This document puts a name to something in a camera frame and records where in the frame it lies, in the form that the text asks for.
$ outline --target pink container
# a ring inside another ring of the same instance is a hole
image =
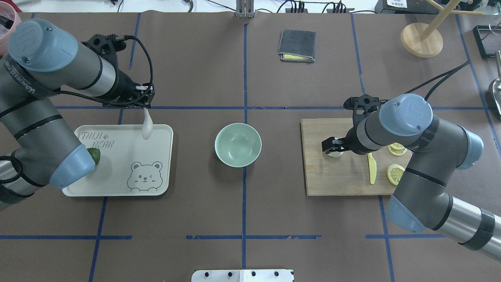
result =
[[[0,15],[14,21],[12,28],[9,30],[0,25],[0,56],[3,56],[7,53],[7,51],[9,51],[9,37],[16,30],[16,26],[21,22],[21,19],[19,18],[18,13],[16,13],[16,10],[5,2],[0,2]]]

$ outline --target bear illustration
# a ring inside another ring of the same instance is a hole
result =
[[[160,170],[162,169],[161,162],[154,162],[151,165],[142,165],[140,162],[134,162],[130,168],[132,169],[132,173],[129,180],[127,180],[127,186],[129,186],[130,191],[134,189],[139,191],[155,189],[158,191],[158,187],[163,182],[160,174]]]

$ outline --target lime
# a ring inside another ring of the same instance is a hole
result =
[[[87,148],[87,151],[89,151],[92,160],[97,165],[99,163],[99,160],[101,159],[101,150],[99,150],[98,148]]]

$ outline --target green bowl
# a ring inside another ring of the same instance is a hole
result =
[[[226,165],[242,168],[252,164],[261,153],[261,137],[250,125],[232,123],[216,136],[217,157]]]

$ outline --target wooden cutting board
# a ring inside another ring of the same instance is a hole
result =
[[[331,137],[345,137],[353,127],[351,118],[309,118],[301,120],[303,164],[308,196],[391,195],[396,186],[386,178],[391,164],[406,167],[411,151],[403,156],[392,155],[387,147],[373,152],[377,163],[376,182],[369,182],[367,156],[351,151],[333,158],[322,152],[322,141]]]

